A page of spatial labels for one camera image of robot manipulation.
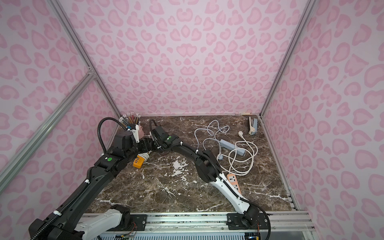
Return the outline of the yellow power strip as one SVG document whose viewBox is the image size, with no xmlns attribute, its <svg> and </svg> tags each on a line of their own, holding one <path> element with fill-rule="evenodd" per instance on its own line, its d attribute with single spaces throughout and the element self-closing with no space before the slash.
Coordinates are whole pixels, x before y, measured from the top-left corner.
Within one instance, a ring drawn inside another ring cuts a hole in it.
<svg viewBox="0 0 384 240">
<path fill-rule="evenodd" d="M 141 169 L 145 160 L 146 160 L 146 157 L 144 157 L 143 155 L 137 155 L 137 157 L 133 161 L 133 167 L 137 169 Z"/>
</svg>

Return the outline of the pink power strip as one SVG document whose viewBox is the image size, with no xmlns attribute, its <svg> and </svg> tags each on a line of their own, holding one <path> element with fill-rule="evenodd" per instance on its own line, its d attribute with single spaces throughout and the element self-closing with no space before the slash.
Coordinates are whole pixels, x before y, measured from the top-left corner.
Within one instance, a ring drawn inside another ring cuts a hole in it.
<svg viewBox="0 0 384 240">
<path fill-rule="evenodd" d="M 237 192 L 241 195 L 240 185 L 238 183 L 237 177 L 234 174 L 227 174 L 227 179 L 230 184 L 237 190 Z"/>
</svg>

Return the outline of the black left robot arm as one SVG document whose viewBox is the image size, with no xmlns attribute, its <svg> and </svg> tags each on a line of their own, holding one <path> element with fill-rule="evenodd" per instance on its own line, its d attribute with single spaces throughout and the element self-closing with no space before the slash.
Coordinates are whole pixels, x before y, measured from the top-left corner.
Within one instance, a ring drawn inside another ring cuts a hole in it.
<svg viewBox="0 0 384 240">
<path fill-rule="evenodd" d="M 106 121 L 113 121 L 123 129 L 109 148 L 106 148 L 101 136 L 101 128 Z M 76 227 L 90 204 L 130 161 L 138 154 L 148 153 L 154 146 L 152 139 L 139 139 L 136 133 L 138 131 L 132 125 L 126 126 L 111 117 L 99 122 L 97 135 L 104 154 L 87 170 L 85 180 L 70 197 L 44 220 L 33 221 L 29 226 L 32 240 L 81 240 L 89 235 L 88 231 L 77 230 Z"/>
</svg>

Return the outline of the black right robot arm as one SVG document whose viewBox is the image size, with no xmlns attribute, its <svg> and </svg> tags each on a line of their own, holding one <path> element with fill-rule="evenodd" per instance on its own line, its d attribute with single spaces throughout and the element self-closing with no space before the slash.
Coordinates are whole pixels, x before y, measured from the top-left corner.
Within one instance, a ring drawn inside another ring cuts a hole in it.
<svg viewBox="0 0 384 240">
<path fill-rule="evenodd" d="M 221 171 L 221 166 L 211 151 L 199 151 L 199 149 L 192 148 L 178 136 L 168 134 L 153 119 L 149 122 L 149 128 L 155 144 L 154 151 L 175 152 L 191 159 L 200 179 L 218 189 L 232 204 L 236 213 L 229 214 L 227 218 L 229 230 L 255 229 L 257 230 L 256 237 L 261 239 L 260 228 L 265 227 L 268 230 L 265 239 L 270 239 L 272 226 L 267 212 L 261 206 L 244 198 L 236 190 Z"/>
</svg>

